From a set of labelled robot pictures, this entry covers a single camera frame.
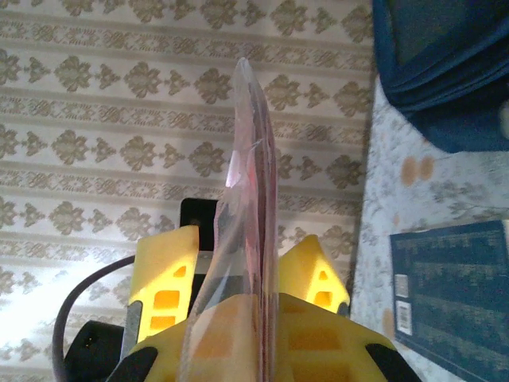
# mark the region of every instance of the barcode label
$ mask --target barcode label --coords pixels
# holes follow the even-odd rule
[[[412,306],[408,302],[396,301],[396,329],[412,335]]]
[[[408,276],[394,275],[394,289],[396,296],[408,298]]]

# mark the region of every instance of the black electrical cord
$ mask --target black electrical cord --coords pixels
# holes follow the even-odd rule
[[[65,298],[58,315],[56,316],[52,337],[52,365],[56,382],[68,382],[64,364],[64,332],[65,325],[67,324],[67,318],[74,302],[90,285],[102,277],[109,275],[111,272],[132,263],[134,263],[134,256],[129,256],[99,269],[79,283]]]

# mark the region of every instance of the book cover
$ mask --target book cover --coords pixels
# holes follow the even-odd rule
[[[390,237],[396,341],[468,382],[509,381],[505,223]]]

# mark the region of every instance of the patterned wallpaper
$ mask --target patterned wallpaper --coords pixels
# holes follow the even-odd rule
[[[316,233],[349,286],[372,102],[368,0],[0,0],[0,380],[52,380],[84,276],[218,198],[247,57],[278,146],[279,249]],[[131,269],[86,291],[122,325]]]

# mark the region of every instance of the clear plastic bag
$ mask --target clear plastic bag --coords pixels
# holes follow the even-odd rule
[[[188,317],[179,382],[274,380],[278,177],[266,99],[246,59],[234,74],[235,139],[214,256]]]

